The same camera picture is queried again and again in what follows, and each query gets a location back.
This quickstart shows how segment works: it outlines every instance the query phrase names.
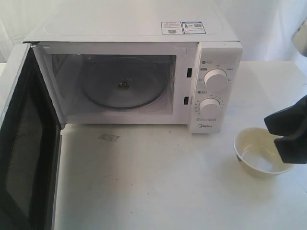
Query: table surface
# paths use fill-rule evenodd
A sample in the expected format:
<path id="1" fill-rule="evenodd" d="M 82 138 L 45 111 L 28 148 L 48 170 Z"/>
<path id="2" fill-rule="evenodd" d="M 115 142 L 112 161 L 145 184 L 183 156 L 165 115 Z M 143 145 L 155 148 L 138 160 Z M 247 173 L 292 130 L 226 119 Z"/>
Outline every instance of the table surface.
<path id="1" fill-rule="evenodd" d="M 306 94 L 307 78 L 293 62 L 242 62 L 219 134 L 67 125 L 55 229 L 306 229 L 307 165 L 257 179 L 240 167 L 232 143 L 239 130 L 265 127 L 264 117 Z"/>

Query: label sticker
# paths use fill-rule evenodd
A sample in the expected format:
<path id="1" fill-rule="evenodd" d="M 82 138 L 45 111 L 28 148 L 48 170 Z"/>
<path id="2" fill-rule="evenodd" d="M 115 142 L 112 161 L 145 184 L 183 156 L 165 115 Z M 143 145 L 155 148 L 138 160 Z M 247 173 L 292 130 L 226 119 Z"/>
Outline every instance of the label sticker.
<path id="1" fill-rule="evenodd" d="M 165 22 L 161 23 L 163 35 L 182 35 L 181 22 Z"/>
<path id="2" fill-rule="evenodd" d="M 185 35 L 205 34 L 202 22 L 182 22 L 182 28 Z"/>

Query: white bowl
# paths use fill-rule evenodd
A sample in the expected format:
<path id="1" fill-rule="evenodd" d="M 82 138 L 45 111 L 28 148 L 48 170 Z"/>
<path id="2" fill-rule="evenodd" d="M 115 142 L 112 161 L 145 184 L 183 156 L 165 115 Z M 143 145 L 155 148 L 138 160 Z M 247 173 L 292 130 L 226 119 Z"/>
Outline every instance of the white bowl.
<path id="1" fill-rule="evenodd" d="M 272 135 L 264 128 L 247 128 L 236 134 L 236 157 L 246 172 L 268 178 L 293 168 L 294 165 L 283 163 L 274 144 L 276 138 L 280 136 Z"/>

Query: midea logo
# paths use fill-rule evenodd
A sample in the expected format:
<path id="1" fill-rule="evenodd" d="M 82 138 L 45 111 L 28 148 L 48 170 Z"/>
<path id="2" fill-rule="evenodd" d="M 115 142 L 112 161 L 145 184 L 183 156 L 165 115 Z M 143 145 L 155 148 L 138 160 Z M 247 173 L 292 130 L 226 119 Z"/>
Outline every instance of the midea logo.
<path id="1" fill-rule="evenodd" d="M 212 126 L 211 125 L 199 124 L 198 128 L 212 128 Z"/>

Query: white backdrop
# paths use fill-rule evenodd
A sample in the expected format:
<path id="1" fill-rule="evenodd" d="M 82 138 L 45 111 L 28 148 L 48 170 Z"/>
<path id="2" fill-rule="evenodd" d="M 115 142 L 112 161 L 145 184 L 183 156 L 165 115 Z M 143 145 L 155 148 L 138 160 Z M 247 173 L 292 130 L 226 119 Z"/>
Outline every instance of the white backdrop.
<path id="1" fill-rule="evenodd" d="M 0 0 L 0 62 L 63 0 Z M 215 0 L 244 49 L 243 60 L 294 60 L 307 73 L 291 36 L 307 17 L 307 0 Z"/>

